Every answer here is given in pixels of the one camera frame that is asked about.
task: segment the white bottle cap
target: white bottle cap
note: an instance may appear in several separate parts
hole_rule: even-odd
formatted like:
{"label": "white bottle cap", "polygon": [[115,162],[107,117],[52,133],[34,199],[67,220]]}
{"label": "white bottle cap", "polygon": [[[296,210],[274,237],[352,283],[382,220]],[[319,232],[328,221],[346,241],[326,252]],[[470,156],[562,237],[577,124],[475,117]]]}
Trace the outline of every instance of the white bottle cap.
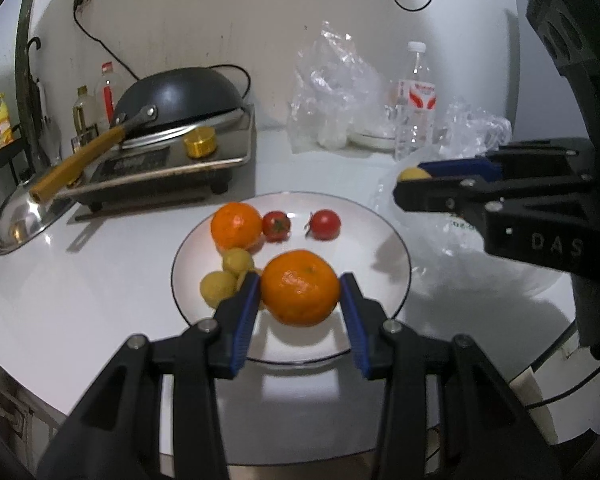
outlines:
{"label": "white bottle cap", "polygon": [[409,41],[407,47],[411,52],[419,52],[420,54],[424,54],[427,51],[427,44],[420,41]]}

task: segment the red tomato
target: red tomato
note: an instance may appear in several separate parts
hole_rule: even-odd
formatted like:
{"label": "red tomato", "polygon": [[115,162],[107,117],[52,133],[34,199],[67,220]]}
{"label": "red tomato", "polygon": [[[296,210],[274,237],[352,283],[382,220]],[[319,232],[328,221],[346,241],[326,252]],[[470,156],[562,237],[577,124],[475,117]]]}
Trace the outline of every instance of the red tomato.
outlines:
{"label": "red tomato", "polygon": [[308,227],[306,235],[310,234],[316,240],[333,240],[339,235],[341,225],[342,222],[335,212],[330,209],[321,209],[311,215],[309,223],[304,228]]}
{"label": "red tomato", "polygon": [[270,211],[262,219],[262,232],[267,242],[282,242],[289,236],[291,221],[283,211]]}

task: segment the floor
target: floor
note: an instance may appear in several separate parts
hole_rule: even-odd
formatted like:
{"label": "floor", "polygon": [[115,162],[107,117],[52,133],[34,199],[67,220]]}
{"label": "floor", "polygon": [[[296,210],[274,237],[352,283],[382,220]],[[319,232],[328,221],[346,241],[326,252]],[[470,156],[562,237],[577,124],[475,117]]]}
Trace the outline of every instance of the floor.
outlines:
{"label": "floor", "polygon": [[[587,349],[578,348],[576,334],[537,372],[533,374],[528,370],[512,386],[522,403],[528,404],[569,389],[597,368],[598,364]],[[8,392],[14,391],[10,389],[12,387],[0,368],[0,425],[3,434],[5,428],[12,430],[7,439],[22,462],[34,470],[64,416],[22,388],[17,388],[14,396],[10,397]],[[598,433],[600,375],[572,396],[547,408],[534,410],[531,415],[552,444],[569,440],[588,428]],[[429,439],[430,454],[437,448],[437,434],[430,431]],[[163,472],[173,475],[173,458],[160,458]],[[232,480],[362,480],[369,478],[371,462],[371,454],[362,454],[294,466],[231,466],[229,473]],[[434,469],[437,457],[431,459],[428,466],[430,470]]]}

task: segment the small round fruit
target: small round fruit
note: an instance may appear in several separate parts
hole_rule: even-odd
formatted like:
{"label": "small round fruit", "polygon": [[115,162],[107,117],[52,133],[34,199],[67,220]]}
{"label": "small round fruit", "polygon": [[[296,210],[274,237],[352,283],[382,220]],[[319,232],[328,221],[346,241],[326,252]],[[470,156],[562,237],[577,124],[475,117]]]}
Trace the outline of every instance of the small round fruit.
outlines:
{"label": "small round fruit", "polygon": [[[257,272],[258,276],[262,276],[262,269],[250,269],[250,270]],[[249,270],[244,270],[243,272],[240,273],[240,276],[238,276],[238,282],[235,284],[235,292],[238,292],[242,288],[242,285],[244,284],[244,279],[247,277],[248,272],[249,272]],[[267,306],[264,304],[264,301],[260,300],[258,309],[264,310],[266,307]]]}
{"label": "small round fruit", "polygon": [[402,182],[403,180],[420,180],[422,178],[431,178],[431,175],[422,168],[406,168],[398,176],[398,182]]}
{"label": "small round fruit", "polygon": [[342,225],[339,216],[331,209],[321,209],[311,215],[309,223],[305,228],[309,228],[306,235],[311,235],[316,240],[333,240],[339,235]]}
{"label": "small round fruit", "polygon": [[289,237],[291,220],[283,211],[270,211],[262,219],[262,232],[267,242],[282,242]]}
{"label": "small round fruit", "polygon": [[260,281],[271,315],[290,326],[313,326],[327,319],[339,300],[339,281],[331,266],[310,251],[280,254]]}
{"label": "small round fruit", "polygon": [[235,276],[225,270],[210,272],[200,282],[200,295],[211,308],[235,294]]}
{"label": "small round fruit", "polygon": [[232,273],[236,278],[240,273],[253,269],[253,256],[244,249],[233,248],[229,249],[222,255],[222,269]]}
{"label": "small round fruit", "polygon": [[219,251],[239,247],[249,249],[262,234],[262,217],[257,209],[242,202],[229,202],[211,219],[211,237]]}

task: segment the wok handle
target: wok handle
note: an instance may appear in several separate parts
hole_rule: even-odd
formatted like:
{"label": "wok handle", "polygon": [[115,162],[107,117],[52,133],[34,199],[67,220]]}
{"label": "wok handle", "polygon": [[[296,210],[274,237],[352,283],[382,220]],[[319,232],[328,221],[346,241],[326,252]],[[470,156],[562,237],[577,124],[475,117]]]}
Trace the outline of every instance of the wok handle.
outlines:
{"label": "wok handle", "polygon": [[49,173],[41,178],[29,191],[31,199],[37,204],[45,204],[53,199],[56,193],[62,187],[77,180],[82,171],[110,150],[116,144],[122,142],[126,134],[130,131],[154,121],[158,116],[158,108],[155,105],[145,106],[138,115],[126,123],[111,128],[94,140],[91,140],[86,146],[83,146],[72,156],[63,160],[58,166],[54,167]]}

